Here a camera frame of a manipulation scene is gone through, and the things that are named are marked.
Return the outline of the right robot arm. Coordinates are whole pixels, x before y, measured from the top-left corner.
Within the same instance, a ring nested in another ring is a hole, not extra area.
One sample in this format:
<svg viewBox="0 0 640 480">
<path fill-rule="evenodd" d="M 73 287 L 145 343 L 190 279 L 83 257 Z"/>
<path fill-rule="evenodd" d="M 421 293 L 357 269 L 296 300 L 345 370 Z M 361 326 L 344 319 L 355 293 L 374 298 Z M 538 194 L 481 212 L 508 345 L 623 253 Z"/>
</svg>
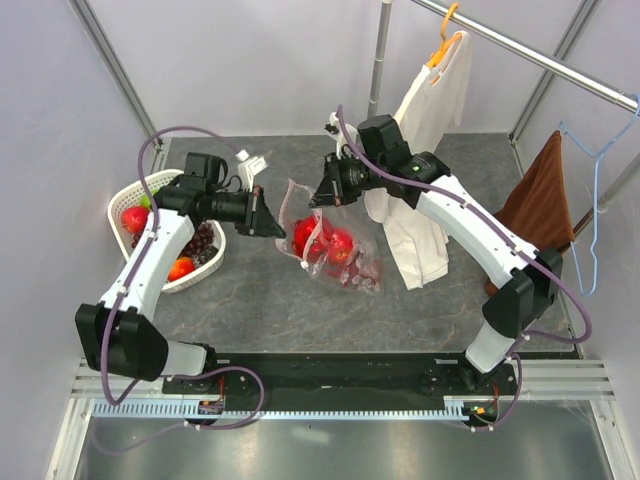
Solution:
<svg viewBox="0 0 640 480">
<path fill-rule="evenodd" d="M 561 255 L 538 249 L 501 224 L 433 153 L 412 152 L 392 116 L 374 116 L 352 127 L 331 114 L 325 129 L 336 150 L 325 157 L 311 207 L 349 205 L 362 193 L 383 188 L 443 227 L 496 287 L 482 307 L 484 323 L 465 350 L 467 362 L 457 371 L 465 391 L 483 392 L 494 381 L 493 370 L 556 300 Z"/>
</svg>

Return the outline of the red bell pepper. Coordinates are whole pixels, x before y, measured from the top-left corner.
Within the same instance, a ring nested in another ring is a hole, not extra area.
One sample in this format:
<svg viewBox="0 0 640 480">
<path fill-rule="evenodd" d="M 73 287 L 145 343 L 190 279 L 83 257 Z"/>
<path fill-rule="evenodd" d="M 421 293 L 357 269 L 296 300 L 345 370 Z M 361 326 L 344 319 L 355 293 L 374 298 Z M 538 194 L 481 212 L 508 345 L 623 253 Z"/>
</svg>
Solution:
<svg viewBox="0 0 640 480">
<path fill-rule="evenodd" d="M 306 261 L 309 263 L 317 263 L 327 253 L 333 231 L 331 223 L 326 218 L 323 218 L 320 233 L 314 239 L 311 239 L 317 223 L 318 219 L 314 215 L 297 220 L 294 223 L 294 239 L 292 241 L 294 253 L 297 257 L 303 258 L 305 248 L 309 245 L 306 257 Z"/>
</svg>

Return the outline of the clear zip top bag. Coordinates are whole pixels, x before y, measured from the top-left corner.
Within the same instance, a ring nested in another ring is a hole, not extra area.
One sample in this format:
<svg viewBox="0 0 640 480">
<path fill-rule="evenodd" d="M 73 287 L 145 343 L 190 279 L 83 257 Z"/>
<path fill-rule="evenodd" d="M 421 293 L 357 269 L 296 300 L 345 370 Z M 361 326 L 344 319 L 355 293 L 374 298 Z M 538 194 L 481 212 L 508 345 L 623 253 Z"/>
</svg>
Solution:
<svg viewBox="0 0 640 480">
<path fill-rule="evenodd" d="M 285 231 L 276 248 L 315 281 L 347 291 L 379 294 L 382 260 L 372 230 L 347 207 L 310 207 L 314 190 L 288 181 L 278 222 Z"/>
</svg>

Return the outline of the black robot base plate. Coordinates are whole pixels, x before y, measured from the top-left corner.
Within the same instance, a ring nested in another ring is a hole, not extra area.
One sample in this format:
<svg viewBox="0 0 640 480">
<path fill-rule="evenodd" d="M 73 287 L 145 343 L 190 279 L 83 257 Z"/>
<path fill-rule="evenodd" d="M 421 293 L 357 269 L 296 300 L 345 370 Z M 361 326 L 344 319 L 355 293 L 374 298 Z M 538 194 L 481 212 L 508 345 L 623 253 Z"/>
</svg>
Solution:
<svg viewBox="0 0 640 480">
<path fill-rule="evenodd" d="M 165 381 L 165 394 L 221 393 L 232 407 L 355 410 L 436 409 L 447 396 L 493 398 L 516 391 L 512 365 L 472 371 L 461 353 L 227 353 L 206 364 L 230 367 L 206 380 Z"/>
</svg>

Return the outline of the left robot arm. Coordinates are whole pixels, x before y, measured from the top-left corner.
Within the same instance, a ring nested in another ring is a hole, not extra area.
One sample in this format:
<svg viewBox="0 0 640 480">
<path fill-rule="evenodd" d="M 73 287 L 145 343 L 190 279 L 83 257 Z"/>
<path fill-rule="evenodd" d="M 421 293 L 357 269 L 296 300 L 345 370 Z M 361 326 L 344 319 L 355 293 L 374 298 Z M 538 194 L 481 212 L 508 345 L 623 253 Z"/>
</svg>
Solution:
<svg viewBox="0 0 640 480">
<path fill-rule="evenodd" d="M 255 184 L 267 163 L 241 151 L 241 188 L 224 190 L 219 157 L 190 153 L 184 171 L 153 197 L 141 239 L 109 290 L 98 303 L 83 304 L 75 315 L 76 328 L 88 366 L 101 373 L 153 381 L 184 375 L 198 393 L 219 382 L 219 369 L 209 363 L 206 347 L 167 340 L 153 325 L 158 299 L 179 253 L 205 221 L 227 222 L 245 236 L 285 236 Z"/>
</svg>

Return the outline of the red pomegranate fruit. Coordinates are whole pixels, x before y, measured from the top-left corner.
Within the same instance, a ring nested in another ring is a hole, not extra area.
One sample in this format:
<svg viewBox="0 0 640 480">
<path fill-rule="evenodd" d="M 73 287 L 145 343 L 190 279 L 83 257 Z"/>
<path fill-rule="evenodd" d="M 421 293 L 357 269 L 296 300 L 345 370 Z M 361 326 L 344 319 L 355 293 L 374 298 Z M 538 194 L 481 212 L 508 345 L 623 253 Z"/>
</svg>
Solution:
<svg viewBox="0 0 640 480">
<path fill-rule="evenodd" d="M 334 265 L 345 264 L 354 249 L 354 240 L 348 230 L 336 228 L 333 230 L 327 250 L 328 261 Z"/>
</svg>

